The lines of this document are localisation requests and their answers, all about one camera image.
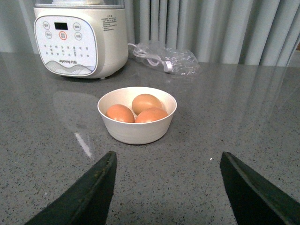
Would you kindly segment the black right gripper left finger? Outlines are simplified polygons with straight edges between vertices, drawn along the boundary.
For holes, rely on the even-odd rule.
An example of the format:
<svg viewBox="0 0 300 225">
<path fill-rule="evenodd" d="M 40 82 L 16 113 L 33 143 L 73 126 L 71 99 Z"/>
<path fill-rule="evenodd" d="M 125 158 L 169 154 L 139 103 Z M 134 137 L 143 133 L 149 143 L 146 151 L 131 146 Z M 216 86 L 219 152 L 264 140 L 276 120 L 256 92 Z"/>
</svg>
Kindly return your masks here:
<svg viewBox="0 0 300 225">
<path fill-rule="evenodd" d="M 114 192 L 117 156 L 106 153 L 27 225 L 104 225 Z"/>
</svg>

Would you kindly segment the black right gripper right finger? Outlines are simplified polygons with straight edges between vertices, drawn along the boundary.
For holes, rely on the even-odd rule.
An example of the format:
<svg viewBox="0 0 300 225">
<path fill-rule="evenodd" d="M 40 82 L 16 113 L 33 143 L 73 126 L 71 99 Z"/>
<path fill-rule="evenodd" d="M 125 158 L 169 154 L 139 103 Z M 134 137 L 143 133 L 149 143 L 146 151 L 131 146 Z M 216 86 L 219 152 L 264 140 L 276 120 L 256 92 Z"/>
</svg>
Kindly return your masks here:
<svg viewBox="0 0 300 225">
<path fill-rule="evenodd" d="M 298 225 L 300 204 L 230 152 L 220 169 L 239 225 Z"/>
</svg>

